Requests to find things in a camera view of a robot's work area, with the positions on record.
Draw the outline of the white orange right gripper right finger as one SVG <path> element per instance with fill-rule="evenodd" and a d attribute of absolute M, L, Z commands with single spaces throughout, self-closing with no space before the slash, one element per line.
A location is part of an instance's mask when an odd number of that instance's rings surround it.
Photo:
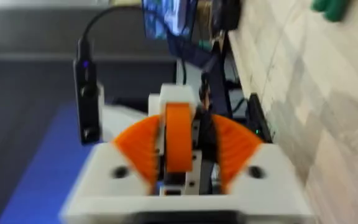
<path fill-rule="evenodd" d="M 200 195 L 245 193 L 283 198 L 305 196 L 295 167 L 283 149 L 225 116 L 200 116 Z"/>

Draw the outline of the white orange right gripper left finger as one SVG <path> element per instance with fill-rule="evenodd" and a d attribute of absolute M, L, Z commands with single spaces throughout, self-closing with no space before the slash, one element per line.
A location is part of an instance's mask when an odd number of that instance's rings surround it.
<path fill-rule="evenodd" d="M 160 116 L 149 116 L 93 146 L 68 198 L 151 194 L 158 176 L 159 126 Z"/>

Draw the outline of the finger of the white orange left gripper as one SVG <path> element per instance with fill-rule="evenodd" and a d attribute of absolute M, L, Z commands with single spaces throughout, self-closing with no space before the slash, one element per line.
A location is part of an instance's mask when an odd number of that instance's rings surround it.
<path fill-rule="evenodd" d="M 149 95 L 149 116 L 158 115 L 158 176 L 166 187 L 182 187 L 193 170 L 192 122 L 198 102 L 189 85 L 163 84 Z"/>

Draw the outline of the finger of the bare white left gripper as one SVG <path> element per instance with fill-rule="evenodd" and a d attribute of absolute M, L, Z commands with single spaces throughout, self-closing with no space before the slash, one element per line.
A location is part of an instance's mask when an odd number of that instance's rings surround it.
<path fill-rule="evenodd" d="M 185 195 L 198 195 L 200 193 L 200 178 L 202 165 L 202 152 L 198 147 L 200 120 L 194 120 L 191 128 L 192 137 L 192 170 L 186 173 L 184 188 Z"/>

